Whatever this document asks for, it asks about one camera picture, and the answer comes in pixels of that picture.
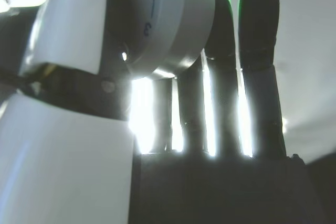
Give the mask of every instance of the printed number 3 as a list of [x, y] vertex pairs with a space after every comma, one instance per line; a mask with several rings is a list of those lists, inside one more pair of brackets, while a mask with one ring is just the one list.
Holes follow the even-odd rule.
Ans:
[[145, 29], [143, 30], [144, 36], [148, 37], [149, 36], [149, 30], [152, 29], [152, 24], [147, 22], [145, 24]]

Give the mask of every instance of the dark background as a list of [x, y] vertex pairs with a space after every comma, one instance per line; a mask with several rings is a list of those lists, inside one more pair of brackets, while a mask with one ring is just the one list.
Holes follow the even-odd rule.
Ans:
[[[18, 71], [36, 12], [37, 8], [24, 8], [10, 17], [0, 14], [1, 68]], [[1, 84], [0, 102], [13, 91], [11, 87]], [[322, 157], [308, 164], [307, 168], [330, 222], [336, 223], [336, 154]]]

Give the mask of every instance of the ceiling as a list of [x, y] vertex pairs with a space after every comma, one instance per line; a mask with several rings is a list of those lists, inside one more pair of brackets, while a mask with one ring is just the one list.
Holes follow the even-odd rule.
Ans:
[[[237, 28], [237, 2], [232, 0]], [[306, 162], [336, 151], [334, 0], [280, 0], [275, 66], [288, 155]]]

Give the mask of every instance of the white wall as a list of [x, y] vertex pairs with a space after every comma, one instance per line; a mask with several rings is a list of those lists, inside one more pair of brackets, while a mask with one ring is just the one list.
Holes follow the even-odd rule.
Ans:
[[[232, 0], [236, 29], [237, 2]], [[275, 66], [288, 121], [286, 148], [306, 162], [336, 151], [335, 3], [280, 0]]]

